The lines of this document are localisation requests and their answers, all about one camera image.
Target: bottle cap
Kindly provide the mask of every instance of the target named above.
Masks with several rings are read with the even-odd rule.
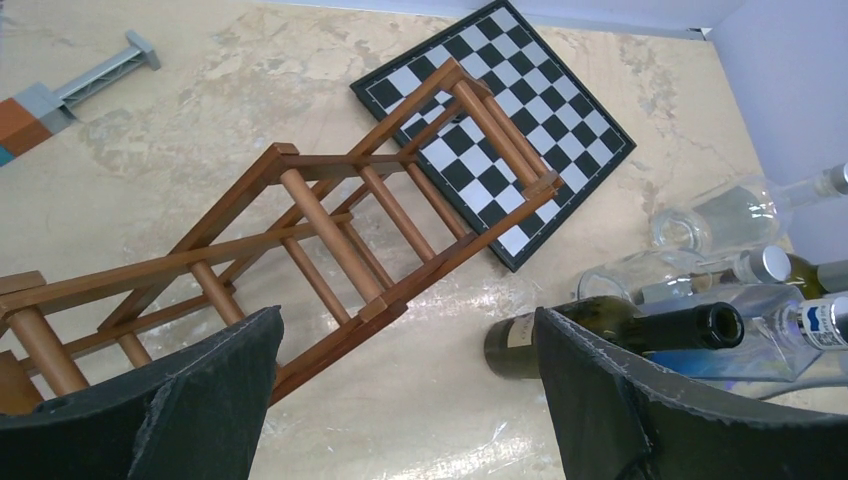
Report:
[[[801,302],[798,326],[819,350],[848,350],[848,297]]]
[[[848,260],[821,264],[816,276],[828,292],[848,292]]]
[[[830,170],[826,170],[830,183],[833,188],[842,195],[848,195],[848,163],[837,165]]]
[[[766,245],[748,252],[748,262],[757,280],[763,283],[778,283],[789,278],[792,265],[789,255],[777,245]]]

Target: wall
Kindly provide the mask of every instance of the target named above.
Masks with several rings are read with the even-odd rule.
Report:
[[[766,175],[789,183],[848,152],[848,2],[749,0],[715,42]],[[796,215],[789,232],[816,262],[848,258],[848,199]]]
[[[320,5],[426,15],[461,17],[490,0],[277,0],[282,3]],[[712,27],[739,8],[745,0],[512,0],[528,17],[542,24],[586,28],[685,31]]]

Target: orange block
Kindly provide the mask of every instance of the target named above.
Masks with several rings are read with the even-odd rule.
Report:
[[[0,146],[13,156],[20,156],[50,136],[50,130],[15,99],[0,102]]]

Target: green glass bottle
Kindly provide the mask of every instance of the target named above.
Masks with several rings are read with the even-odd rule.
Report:
[[[698,305],[656,315],[643,315],[628,300],[592,297],[553,307],[604,340],[640,355],[685,349],[732,348],[742,342],[739,312],[724,302]],[[534,313],[501,320],[486,334],[484,354],[489,368],[505,378],[539,378]]]
[[[784,283],[798,287],[807,300],[848,292],[848,260],[813,265],[790,253],[789,264],[792,270]]]

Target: wooden rack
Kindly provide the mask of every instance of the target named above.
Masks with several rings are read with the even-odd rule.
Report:
[[[455,100],[395,155],[374,152],[428,100],[440,91]],[[446,123],[465,111],[479,125],[525,187],[524,203],[480,235],[466,231],[452,208],[416,165],[416,152]],[[456,242],[436,253],[401,207],[384,180],[406,172],[444,221]],[[342,180],[360,177],[363,184],[335,210],[321,201]],[[224,323],[245,317],[233,299],[234,282],[266,251],[283,246],[291,255],[339,327],[277,371],[271,404],[291,393],[346,353],[403,315],[407,303],[514,225],[551,200],[561,179],[548,169],[526,138],[501,110],[491,91],[450,59],[413,91],[346,155],[301,155],[292,144],[275,143],[239,178],[167,255],[104,272],[47,283],[39,272],[0,278],[0,335],[11,329],[29,358],[0,354],[0,411],[29,413],[41,401],[29,375],[41,372],[58,395],[81,390],[88,381],[74,358],[117,342],[131,363],[151,361],[137,333],[212,305]],[[282,185],[294,206],[265,233],[212,242],[267,187]],[[374,195],[422,264],[393,279],[351,224],[351,210]],[[365,305],[351,317],[321,276],[299,240],[318,236],[333,255]],[[212,266],[231,262],[217,275]],[[180,275],[194,276],[203,294],[141,315]],[[131,292],[91,335],[62,344],[45,316]]]

